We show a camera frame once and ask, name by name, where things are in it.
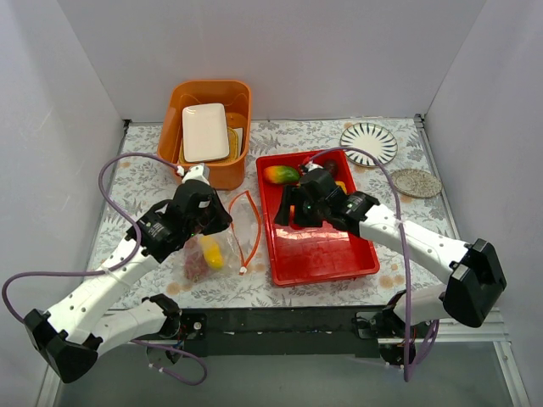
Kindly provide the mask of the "yellow mango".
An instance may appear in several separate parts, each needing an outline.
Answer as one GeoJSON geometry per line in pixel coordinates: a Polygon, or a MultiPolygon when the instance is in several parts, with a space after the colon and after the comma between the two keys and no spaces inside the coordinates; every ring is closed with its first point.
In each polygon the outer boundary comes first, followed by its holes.
{"type": "Polygon", "coordinates": [[[199,246],[202,250],[206,264],[212,270],[220,270],[224,267],[224,258],[218,242],[212,236],[200,236],[199,246]]]}

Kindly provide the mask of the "clear zip top bag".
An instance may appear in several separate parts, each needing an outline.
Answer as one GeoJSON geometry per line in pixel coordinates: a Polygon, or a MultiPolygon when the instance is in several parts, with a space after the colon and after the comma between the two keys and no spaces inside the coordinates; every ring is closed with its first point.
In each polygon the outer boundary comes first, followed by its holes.
{"type": "MultiPolygon", "coordinates": [[[[262,237],[262,220],[260,211],[248,190],[232,197],[227,206],[227,212],[232,217],[232,223],[226,228],[212,236],[219,244],[224,258],[224,267],[220,270],[212,270],[209,267],[209,274],[203,280],[212,276],[243,276],[247,273],[249,265],[255,257],[260,246],[262,237]]],[[[195,240],[199,243],[197,235],[188,240],[195,240]]],[[[181,257],[176,261],[179,267],[180,281],[184,283],[197,283],[189,281],[183,273],[185,255],[182,251],[181,257]]]]}

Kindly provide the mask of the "purple grape bunch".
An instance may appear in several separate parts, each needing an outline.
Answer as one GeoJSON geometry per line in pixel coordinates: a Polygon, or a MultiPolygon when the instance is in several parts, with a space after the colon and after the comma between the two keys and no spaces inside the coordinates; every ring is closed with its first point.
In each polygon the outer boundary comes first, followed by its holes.
{"type": "Polygon", "coordinates": [[[183,273],[191,282],[203,280],[209,274],[209,266],[197,241],[189,241],[184,249],[183,273]]]}

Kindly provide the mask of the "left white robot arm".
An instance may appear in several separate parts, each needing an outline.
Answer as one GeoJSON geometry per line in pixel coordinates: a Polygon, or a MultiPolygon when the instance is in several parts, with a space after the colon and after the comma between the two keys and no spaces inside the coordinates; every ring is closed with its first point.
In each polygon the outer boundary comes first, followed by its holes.
{"type": "Polygon", "coordinates": [[[98,276],[49,309],[34,309],[25,316],[32,344],[61,381],[71,383],[88,373],[101,355],[132,339],[154,334],[175,337],[182,326],[182,311],[164,294],[115,315],[106,313],[189,239],[225,231],[231,221],[216,190],[203,177],[184,181],[173,198],[153,205],[127,231],[99,267],[98,276]]]}

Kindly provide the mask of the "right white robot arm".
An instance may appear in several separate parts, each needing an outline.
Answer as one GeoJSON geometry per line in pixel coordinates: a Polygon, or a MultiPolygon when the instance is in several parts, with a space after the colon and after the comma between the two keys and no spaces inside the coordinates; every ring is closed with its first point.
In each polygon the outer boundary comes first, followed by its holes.
{"type": "Polygon", "coordinates": [[[314,168],[282,192],[275,224],[318,227],[383,245],[408,256],[439,279],[439,284],[395,295],[383,309],[385,330],[403,337],[422,322],[452,318],[477,328],[504,292],[507,281],[495,247],[484,239],[455,240],[408,220],[364,192],[346,193],[331,174],[314,168]]]}

